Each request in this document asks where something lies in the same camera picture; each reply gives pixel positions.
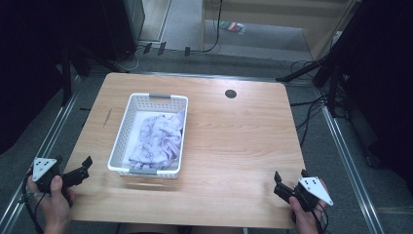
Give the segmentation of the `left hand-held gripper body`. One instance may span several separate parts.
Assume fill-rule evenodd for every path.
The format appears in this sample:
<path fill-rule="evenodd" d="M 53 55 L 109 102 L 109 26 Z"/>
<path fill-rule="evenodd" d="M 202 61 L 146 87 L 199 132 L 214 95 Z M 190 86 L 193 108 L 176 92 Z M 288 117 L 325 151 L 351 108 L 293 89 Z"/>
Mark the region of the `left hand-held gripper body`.
<path fill-rule="evenodd" d="M 88 169 L 82 165 L 66 174 L 61 174 L 59 170 L 60 164 L 56 159 L 52 158 L 35 158 L 32 169 L 32 180 L 37 184 L 41 192 L 49 193 L 51 183 L 55 176 L 60 176 L 62 179 L 62 188 L 69 188 L 79 185 L 84 179 L 89 177 Z"/>

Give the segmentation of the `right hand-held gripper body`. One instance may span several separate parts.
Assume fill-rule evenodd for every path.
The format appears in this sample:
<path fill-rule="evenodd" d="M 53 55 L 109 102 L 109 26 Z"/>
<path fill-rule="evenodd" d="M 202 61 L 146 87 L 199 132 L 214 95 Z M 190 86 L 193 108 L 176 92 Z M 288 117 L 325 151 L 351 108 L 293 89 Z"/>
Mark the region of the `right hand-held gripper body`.
<path fill-rule="evenodd" d="M 322 185 L 317 176 L 301 177 L 294 188 L 290 188 L 281 183 L 275 186 L 274 193 L 283 199 L 286 203 L 290 197 L 295 197 L 304 212 L 313 211 L 319 200 L 323 200 L 327 205 L 332 206 L 333 201 L 329 193 Z"/>

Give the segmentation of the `person's right hand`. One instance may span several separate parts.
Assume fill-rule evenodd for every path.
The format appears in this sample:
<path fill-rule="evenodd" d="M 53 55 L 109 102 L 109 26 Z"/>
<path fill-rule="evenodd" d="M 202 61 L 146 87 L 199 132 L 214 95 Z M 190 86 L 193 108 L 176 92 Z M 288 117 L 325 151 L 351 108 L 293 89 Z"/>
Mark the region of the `person's right hand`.
<path fill-rule="evenodd" d="M 318 205 L 312 212 L 304 212 L 299 201 L 295 197 L 289 198 L 291 212 L 295 214 L 295 226 L 298 234 L 320 234 L 321 218 L 326 203 L 319 200 Z"/>

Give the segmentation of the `person's left hand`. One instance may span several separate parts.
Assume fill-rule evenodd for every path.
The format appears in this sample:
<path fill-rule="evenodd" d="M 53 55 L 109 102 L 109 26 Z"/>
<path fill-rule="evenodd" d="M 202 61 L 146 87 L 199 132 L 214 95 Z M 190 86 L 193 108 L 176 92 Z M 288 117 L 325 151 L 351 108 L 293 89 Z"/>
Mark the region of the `person's left hand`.
<path fill-rule="evenodd" d="M 56 175 L 51 182 L 51 196 L 44 197 L 43 200 L 36 198 L 40 210 L 45 219 L 44 234 L 66 234 L 72 214 L 69 204 L 61 193 L 62 178 Z"/>

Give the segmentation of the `white perforated plastic basket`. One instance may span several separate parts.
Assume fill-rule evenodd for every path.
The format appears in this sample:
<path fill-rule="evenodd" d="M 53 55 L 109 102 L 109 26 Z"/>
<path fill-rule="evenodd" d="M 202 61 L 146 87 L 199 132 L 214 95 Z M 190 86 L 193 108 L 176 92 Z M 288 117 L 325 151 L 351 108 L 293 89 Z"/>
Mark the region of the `white perforated plastic basket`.
<path fill-rule="evenodd" d="M 179 177 L 189 100 L 185 96 L 134 93 L 130 95 L 122 123 L 117 133 L 107 167 L 122 176 Z M 183 140 L 178 158 L 163 170 L 137 170 L 129 162 L 137 146 L 141 124 L 146 118 L 176 114 L 185 110 Z"/>

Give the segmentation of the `pale lilac printed cloth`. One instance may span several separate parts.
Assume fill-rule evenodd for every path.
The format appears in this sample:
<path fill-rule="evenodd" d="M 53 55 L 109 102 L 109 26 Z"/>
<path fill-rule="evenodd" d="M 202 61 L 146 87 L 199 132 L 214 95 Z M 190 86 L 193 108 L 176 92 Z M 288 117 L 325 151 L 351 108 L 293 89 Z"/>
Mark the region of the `pale lilac printed cloth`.
<path fill-rule="evenodd" d="M 129 158 L 133 169 L 163 170 L 180 155 L 185 110 L 170 116 L 146 118 L 141 124 L 137 146 Z"/>

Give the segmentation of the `black upright stand pole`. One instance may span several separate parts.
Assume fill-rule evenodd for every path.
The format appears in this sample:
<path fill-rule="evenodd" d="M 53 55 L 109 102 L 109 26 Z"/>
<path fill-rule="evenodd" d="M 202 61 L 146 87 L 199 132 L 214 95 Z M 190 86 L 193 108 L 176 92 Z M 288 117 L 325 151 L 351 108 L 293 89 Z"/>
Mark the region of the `black upright stand pole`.
<path fill-rule="evenodd" d="M 62 106 L 65 106 L 71 96 L 72 96 L 72 82 L 71 82 L 71 72 L 70 72 L 70 57 L 69 57 L 69 50 L 65 47 L 61 53 L 62 57 L 62 89 L 63 89 L 63 99 L 62 99 Z"/>

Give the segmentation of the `black tripod stand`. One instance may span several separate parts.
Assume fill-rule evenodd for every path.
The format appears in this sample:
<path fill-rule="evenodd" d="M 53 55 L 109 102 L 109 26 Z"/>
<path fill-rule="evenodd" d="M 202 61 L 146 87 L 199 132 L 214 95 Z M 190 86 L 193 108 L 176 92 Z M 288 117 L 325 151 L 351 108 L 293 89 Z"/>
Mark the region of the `black tripod stand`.
<path fill-rule="evenodd" d="M 330 49 L 322 58 L 312 61 L 309 65 L 292 72 L 281 78 L 277 78 L 279 82 L 290 82 L 310 71 L 318 69 L 317 74 L 313 79 L 313 85 L 321 88 L 326 83 L 329 83 L 327 94 L 327 110 L 333 118 L 337 118 L 338 114 L 335 112 L 336 108 L 336 93 L 339 79 L 342 77 L 342 68 L 340 62 L 337 60 L 337 54 L 333 49 Z"/>

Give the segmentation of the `dark cabinet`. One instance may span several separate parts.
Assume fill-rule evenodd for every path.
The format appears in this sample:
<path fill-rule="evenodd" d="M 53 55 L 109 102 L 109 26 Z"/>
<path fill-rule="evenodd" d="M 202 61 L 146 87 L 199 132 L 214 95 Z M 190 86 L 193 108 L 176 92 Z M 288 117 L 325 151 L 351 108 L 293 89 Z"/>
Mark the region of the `dark cabinet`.
<path fill-rule="evenodd" d="M 102 7 L 102 50 L 121 61 L 136 51 L 145 21 L 142 0 L 99 0 Z"/>

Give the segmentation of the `colourful flat packet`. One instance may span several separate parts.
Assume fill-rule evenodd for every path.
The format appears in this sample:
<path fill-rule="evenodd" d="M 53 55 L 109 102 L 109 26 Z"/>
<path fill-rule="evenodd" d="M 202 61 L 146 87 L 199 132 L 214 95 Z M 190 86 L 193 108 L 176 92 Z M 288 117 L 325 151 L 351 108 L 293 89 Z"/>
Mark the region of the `colourful flat packet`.
<path fill-rule="evenodd" d="M 239 23 L 239 22 L 221 21 L 219 23 L 219 27 L 224 29 L 224 30 L 239 33 L 239 34 L 244 34 L 244 32 L 245 32 L 244 25 Z"/>

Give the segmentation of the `light wooden shelf unit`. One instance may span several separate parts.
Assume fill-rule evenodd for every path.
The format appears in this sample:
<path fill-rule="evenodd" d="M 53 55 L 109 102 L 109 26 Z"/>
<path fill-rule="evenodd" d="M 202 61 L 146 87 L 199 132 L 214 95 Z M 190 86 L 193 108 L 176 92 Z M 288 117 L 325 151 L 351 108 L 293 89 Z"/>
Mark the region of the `light wooden shelf unit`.
<path fill-rule="evenodd" d="M 312 58 L 320 59 L 335 33 L 353 17 L 357 3 L 359 0 L 202 0 L 201 42 L 206 20 L 216 20 L 213 12 L 217 11 L 227 21 L 302 28 Z"/>

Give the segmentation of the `metal floor rail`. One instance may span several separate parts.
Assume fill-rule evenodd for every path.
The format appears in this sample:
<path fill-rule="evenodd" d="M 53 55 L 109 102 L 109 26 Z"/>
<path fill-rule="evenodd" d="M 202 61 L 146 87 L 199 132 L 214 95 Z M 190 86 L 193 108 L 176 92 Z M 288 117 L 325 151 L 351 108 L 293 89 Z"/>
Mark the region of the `metal floor rail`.
<path fill-rule="evenodd" d="M 337 119 L 332 117 L 327 107 L 322 109 L 322 113 L 337 147 L 346 177 L 352 187 L 352 194 L 356 199 L 355 208 L 362 214 L 370 234 L 385 234 L 376 208 L 358 172 L 357 165 L 342 135 Z"/>
<path fill-rule="evenodd" d="M 21 188 L 27 170 L 36 157 L 49 157 L 83 86 L 76 75 L 73 95 L 61 105 L 63 92 L 58 92 L 29 124 L 17 143 L 0 155 L 0 234 L 11 234 L 21 213 L 25 214 Z"/>

